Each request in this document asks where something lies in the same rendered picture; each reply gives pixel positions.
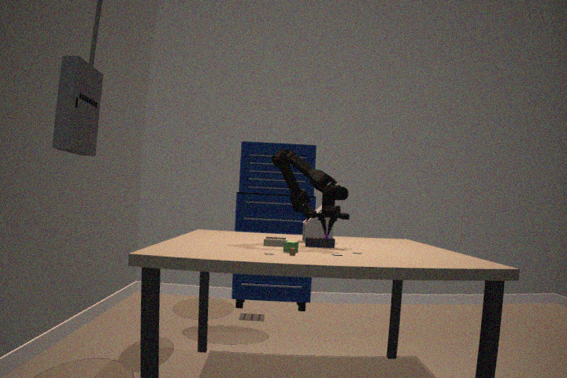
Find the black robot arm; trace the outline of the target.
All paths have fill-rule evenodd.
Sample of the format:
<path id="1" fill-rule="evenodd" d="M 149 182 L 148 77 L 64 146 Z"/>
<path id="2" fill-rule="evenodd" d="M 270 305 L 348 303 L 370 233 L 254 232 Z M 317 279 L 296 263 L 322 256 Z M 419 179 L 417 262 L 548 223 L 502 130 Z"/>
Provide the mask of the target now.
<path id="1" fill-rule="evenodd" d="M 293 209 L 296 213 L 299 211 L 306 217 L 306 213 L 316 212 L 308 203 L 310 199 L 305 191 L 299 188 L 294 173 L 291 170 L 290 164 L 297 170 L 309 178 L 310 183 L 320 192 L 323 193 L 322 199 L 324 200 L 346 200 L 348 196 L 347 188 L 336 185 L 337 182 L 334 178 L 327 173 L 314 169 L 308 163 L 303 161 L 294 151 L 289 149 L 280 149 L 272 156 L 272 163 L 281 170 L 283 177 L 290 189 L 290 200 Z M 330 183 L 331 182 L 331 183 Z M 330 183 L 330 184 L 329 184 Z M 328 185 L 329 184 L 329 185 Z M 302 206 L 306 203 L 304 206 Z M 302 207 L 301 207 L 302 206 Z M 301 208 L 300 208 L 301 207 Z M 299 209 L 300 208 L 300 209 Z M 341 214 L 340 206 L 327 206 L 324 204 L 322 214 L 325 217 L 336 217 L 336 214 Z M 306 217 L 306 220 L 309 218 Z"/>

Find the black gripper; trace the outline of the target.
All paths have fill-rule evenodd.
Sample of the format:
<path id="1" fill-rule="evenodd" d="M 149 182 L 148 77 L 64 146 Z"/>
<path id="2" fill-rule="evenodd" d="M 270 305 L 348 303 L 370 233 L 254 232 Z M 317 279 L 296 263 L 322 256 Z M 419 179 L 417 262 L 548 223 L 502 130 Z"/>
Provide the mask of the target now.
<path id="1" fill-rule="evenodd" d="M 322 200 L 322 209 L 323 209 L 324 204 L 326 204 L 327 206 L 335 205 L 335 200 Z M 324 229 L 324 233 L 326 235 L 327 230 L 326 230 L 326 220 L 325 220 L 324 214 L 308 211 L 306 213 L 306 217 L 307 218 L 318 217 L 319 218 L 318 220 L 321 221 L 323 229 Z M 330 218 L 331 218 L 331 220 L 329 220 L 328 235 L 330 234 L 330 231 L 332 230 L 332 226 L 337 221 L 337 219 L 340 218 L 340 219 L 343 219 L 343 220 L 349 220 L 349 214 L 348 213 L 336 214 L 336 217 L 330 217 Z"/>

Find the green cube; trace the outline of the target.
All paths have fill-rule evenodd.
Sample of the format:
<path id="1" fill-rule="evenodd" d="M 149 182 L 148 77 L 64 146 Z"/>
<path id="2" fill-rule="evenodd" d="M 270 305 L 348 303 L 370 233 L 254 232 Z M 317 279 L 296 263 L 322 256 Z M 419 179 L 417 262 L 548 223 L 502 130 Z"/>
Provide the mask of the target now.
<path id="1" fill-rule="evenodd" d="M 298 253 L 298 243 L 297 242 L 283 242 L 283 252 L 290 253 L 290 249 L 296 249 L 295 253 Z"/>

